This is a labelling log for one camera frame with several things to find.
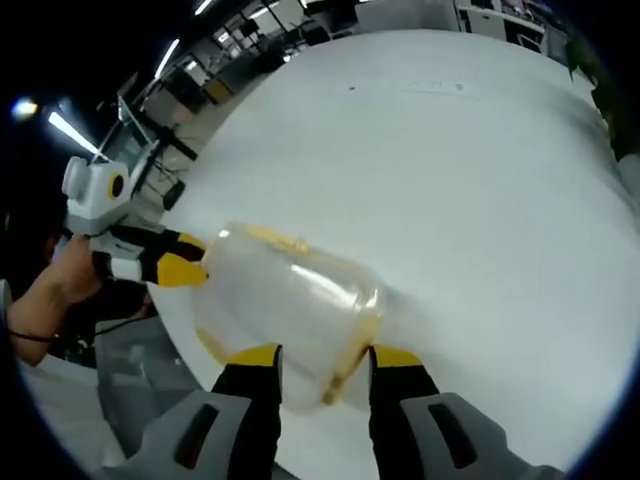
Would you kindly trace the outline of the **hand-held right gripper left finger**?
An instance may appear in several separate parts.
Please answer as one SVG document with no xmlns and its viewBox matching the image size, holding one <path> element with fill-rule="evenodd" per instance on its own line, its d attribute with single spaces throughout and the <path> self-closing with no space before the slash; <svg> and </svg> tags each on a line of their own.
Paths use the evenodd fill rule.
<svg viewBox="0 0 640 480">
<path fill-rule="evenodd" d="M 281 434 L 282 346 L 229 358 L 209 391 L 196 390 L 146 427 L 137 453 L 104 479 L 270 479 Z"/>
</svg>

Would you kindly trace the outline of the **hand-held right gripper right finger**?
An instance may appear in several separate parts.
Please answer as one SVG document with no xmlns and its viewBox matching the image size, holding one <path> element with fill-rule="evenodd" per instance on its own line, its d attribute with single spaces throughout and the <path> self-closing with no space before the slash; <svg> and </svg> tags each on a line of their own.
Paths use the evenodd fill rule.
<svg viewBox="0 0 640 480">
<path fill-rule="evenodd" d="M 442 393 L 413 353 L 368 348 L 369 436 L 381 479 L 561 479 L 508 446 L 504 429 L 455 393 Z"/>
</svg>

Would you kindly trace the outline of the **person's left hand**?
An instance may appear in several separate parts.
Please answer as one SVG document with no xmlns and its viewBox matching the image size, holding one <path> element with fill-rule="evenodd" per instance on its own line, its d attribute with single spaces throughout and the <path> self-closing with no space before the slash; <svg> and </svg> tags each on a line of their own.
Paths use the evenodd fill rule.
<svg viewBox="0 0 640 480">
<path fill-rule="evenodd" d="M 74 305 L 95 295 L 102 287 L 89 240 L 74 235 L 45 269 L 45 285 L 65 305 Z"/>
</svg>

